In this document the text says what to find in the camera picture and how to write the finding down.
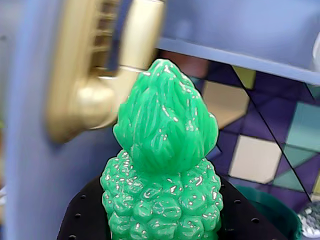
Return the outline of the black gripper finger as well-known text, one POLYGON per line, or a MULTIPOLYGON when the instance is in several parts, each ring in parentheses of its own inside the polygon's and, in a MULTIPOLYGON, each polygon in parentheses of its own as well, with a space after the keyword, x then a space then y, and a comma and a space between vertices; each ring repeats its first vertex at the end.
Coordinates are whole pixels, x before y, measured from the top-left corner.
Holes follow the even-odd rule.
POLYGON ((221 177, 220 240, 285 240, 286 237, 231 183, 221 177))
POLYGON ((110 240, 111 231, 102 205, 103 189, 97 176, 70 201, 58 240, 110 240))

